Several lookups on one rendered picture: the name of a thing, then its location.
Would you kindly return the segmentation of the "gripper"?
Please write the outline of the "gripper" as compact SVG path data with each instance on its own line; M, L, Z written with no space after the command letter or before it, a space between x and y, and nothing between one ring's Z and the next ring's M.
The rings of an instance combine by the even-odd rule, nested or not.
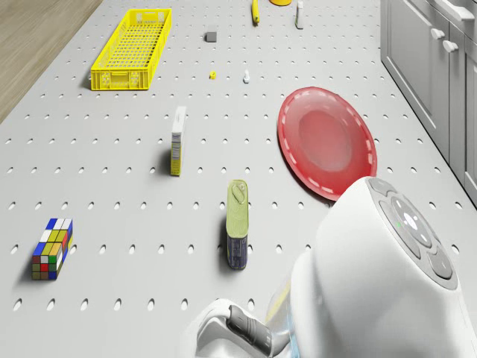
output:
M273 358L269 328L239 305L218 299L181 336L181 358Z

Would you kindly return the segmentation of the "flat-sided can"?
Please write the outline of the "flat-sided can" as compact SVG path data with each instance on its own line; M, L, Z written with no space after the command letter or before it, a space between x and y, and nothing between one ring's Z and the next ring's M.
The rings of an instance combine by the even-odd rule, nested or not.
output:
M227 187L227 260L232 269L244 269L247 265L248 228L247 183L235 179Z

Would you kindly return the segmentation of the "puzzle cube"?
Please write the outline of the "puzzle cube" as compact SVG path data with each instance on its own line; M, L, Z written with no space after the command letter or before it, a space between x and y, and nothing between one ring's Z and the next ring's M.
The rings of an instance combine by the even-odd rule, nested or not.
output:
M51 218L31 258L33 280L56 280L72 245L72 218Z

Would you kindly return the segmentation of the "white and yellow box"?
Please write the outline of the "white and yellow box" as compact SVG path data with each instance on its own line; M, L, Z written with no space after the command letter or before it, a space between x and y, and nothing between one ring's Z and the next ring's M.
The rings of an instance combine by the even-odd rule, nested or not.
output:
M186 107L176 109L171 130L171 175L180 176L182 165L183 135L186 123Z

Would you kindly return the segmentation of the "red plate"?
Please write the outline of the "red plate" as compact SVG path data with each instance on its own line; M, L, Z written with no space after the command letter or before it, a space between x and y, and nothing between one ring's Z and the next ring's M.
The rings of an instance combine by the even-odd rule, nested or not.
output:
M331 201L358 179L377 173L370 130L350 103L327 89L304 87L288 95L279 110L277 134L293 173Z

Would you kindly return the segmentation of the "yellow basket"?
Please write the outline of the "yellow basket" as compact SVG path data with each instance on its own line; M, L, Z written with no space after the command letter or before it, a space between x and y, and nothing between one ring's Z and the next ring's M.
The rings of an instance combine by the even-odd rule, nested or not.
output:
M147 90L171 30L171 8L130 9L93 63L92 90Z

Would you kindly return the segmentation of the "white cabinet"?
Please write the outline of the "white cabinet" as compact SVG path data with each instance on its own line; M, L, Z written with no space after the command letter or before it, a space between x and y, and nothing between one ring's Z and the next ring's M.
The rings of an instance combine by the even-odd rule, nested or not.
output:
M381 60L477 207L477 0L380 0Z

